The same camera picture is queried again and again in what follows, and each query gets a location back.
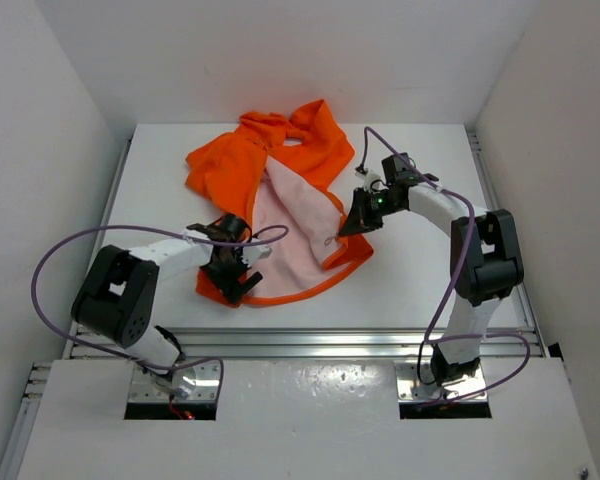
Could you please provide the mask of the orange jacket with pink lining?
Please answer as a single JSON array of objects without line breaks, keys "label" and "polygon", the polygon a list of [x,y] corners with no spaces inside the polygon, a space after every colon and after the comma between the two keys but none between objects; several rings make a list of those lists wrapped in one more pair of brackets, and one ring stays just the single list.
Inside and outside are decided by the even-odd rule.
[{"label": "orange jacket with pink lining", "polygon": [[253,307],[307,300],[336,286],[371,258],[363,235],[339,238],[346,219],[330,190],[354,149],[324,100],[289,117],[248,112],[238,127],[186,157],[185,184],[254,231],[272,225],[288,234],[255,268],[262,280],[242,299]]}]

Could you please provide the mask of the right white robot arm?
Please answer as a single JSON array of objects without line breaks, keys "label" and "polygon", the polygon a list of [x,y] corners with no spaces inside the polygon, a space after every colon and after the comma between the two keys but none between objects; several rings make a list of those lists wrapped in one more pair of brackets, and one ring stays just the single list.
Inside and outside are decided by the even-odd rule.
[{"label": "right white robot arm", "polygon": [[443,294],[453,303],[447,327],[432,348],[427,367],[417,366],[425,385],[442,386],[476,371],[480,344],[502,301],[524,278],[513,215],[474,206],[442,187],[437,177],[419,173],[405,154],[382,161],[382,174],[365,165],[356,169],[362,185],[353,192],[341,237],[376,231],[385,217],[410,212],[441,230],[450,240],[450,280]]}]

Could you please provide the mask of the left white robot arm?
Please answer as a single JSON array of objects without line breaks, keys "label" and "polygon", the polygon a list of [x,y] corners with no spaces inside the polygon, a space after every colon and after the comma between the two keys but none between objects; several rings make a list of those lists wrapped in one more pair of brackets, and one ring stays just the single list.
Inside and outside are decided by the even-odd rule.
[{"label": "left white robot arm", "polygon": [[226,214],[214,224],[192,224],[174,238],[149,245],[102,247],[73,302],[73,320],[152,373],[171,374],[183,353],[173,336],[151,320],[158,283],[200,269],[214,292],[238,304],[263,279],[259,272],[247,272],[272,253],[267,244],[251,245],[247,230],[242,218]]}]

